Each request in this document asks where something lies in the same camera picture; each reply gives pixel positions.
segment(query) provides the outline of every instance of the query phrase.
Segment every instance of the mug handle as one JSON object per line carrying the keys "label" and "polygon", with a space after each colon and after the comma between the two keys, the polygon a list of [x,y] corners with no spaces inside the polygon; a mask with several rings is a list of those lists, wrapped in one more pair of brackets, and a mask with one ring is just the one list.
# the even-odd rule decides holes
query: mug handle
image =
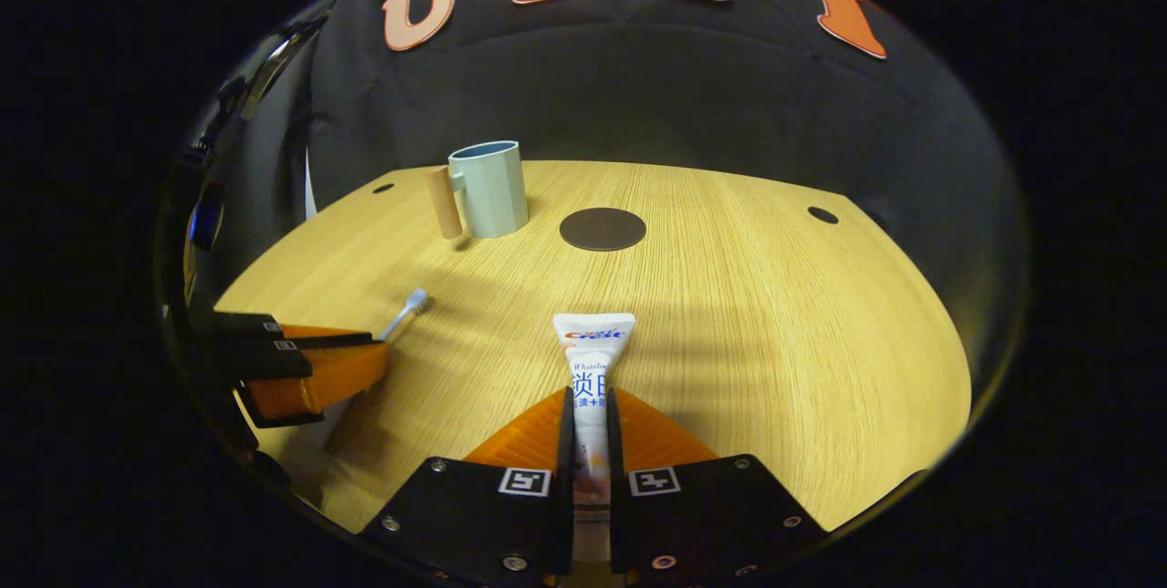
{"label": "mug handle", "polygon": [[434,202],[434,212],[438,214],[438,226],[441,228],[441,236],[446,239],[454,239],[462,235],[462,222],[457,218],[457,204],[454,202],[454,184],[450,182],[449,167],[433,169],[426,177],[429,181],[429,200]]}

